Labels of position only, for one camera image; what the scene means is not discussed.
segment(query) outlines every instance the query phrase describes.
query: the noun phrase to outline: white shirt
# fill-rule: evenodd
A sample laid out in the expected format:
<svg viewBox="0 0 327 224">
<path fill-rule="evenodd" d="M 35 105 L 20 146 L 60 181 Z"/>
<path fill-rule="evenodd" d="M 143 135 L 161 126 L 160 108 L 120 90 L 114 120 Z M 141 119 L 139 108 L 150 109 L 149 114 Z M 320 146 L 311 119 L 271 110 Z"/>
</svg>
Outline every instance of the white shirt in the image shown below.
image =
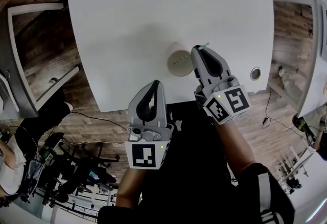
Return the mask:
<svg viewBox="0 0 327 224">
<path fill-rule="evenodd" d="M 7 194 L 13 195 L 20 187 L 24 175 L 26 159 L 17 145 L 15 136 L 10 138 L 7 145 L 15 154 L 15 168 L 11 169 L 3 162 L 0 169 L 0 185 Z"/>
</svg>

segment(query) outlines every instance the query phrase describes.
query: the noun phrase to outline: paper cup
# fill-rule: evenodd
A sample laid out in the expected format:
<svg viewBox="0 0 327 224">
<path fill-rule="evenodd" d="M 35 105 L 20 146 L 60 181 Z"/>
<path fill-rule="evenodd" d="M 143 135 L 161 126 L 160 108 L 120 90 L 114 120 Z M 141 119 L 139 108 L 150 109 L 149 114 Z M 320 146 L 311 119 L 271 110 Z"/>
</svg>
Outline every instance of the paper cup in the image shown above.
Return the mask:
<svg viewBox="0 0 327 224">
<path fill-rule="evenodd" d="M 175 76 L 186 76 L 193 70 L 190 52 L 180 43 L 173 43 L 167 50 L 167 68 Z"/>
</svg>

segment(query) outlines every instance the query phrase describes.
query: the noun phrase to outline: tabletop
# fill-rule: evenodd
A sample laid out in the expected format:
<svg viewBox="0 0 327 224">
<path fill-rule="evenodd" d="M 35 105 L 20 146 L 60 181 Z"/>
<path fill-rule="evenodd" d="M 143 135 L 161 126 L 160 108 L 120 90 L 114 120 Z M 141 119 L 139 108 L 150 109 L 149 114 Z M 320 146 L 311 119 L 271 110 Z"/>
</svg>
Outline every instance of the tabletop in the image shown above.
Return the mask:
<svg viewBox="0 0 327 224">
<path fill-rule="evenodd" d="M 102 112 L 123 110 L 160 80 L 167 103 L 194 100 L 194 72 L 177 77 L 166 53 L 178 42 L 209 47 L 248 92 L 266 89 L 273 47 L 272 0 L 68 0 L 82 64 Z M 252 69 L 261 76 L 253 81 Z"/>
</svg>

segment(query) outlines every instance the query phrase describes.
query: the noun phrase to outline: person in white shirt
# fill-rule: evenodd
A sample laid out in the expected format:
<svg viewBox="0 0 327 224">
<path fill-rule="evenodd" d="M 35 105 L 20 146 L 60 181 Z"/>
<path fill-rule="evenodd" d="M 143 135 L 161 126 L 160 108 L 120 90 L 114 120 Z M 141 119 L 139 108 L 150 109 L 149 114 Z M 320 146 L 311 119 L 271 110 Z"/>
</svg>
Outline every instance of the person in white shirt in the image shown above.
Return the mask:
<svg viewBox="0 0 327 224">
<path fill-rule="evenodd" d="M 60 124 L 72 109 L 71 104 L 65 102 L 62 90 L 59 90 L 38 111 L 39 117 L 24 119 L 7 144 L 0 139 L 3 152 L 0 207 L 7 207 L 18 197 L 25 165 L 35 156 L 39 139 L 46 131 Z"/>
</svg>

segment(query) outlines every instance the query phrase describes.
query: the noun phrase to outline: fluorescent light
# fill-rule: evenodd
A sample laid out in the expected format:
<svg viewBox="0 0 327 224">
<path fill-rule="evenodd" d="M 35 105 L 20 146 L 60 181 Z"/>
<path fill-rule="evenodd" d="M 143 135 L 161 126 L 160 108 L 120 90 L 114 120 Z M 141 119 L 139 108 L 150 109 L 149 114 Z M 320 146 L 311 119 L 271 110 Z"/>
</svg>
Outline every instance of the fluorescent light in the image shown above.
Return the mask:
<svg viewBox="0 0 327 224">
<path fill-rule="evenodd" d="M 321 209 L 321 207 L 325 204 L 326 201 L 327 201 L 327 198 L 325 198 L 322 201 L 322 203 L 319 205 L 319 207 L 312 213 L 312 215 L 307 219 L 306 222 L 309 222 L 317 214 L 317 212 Z"/>
</svg>

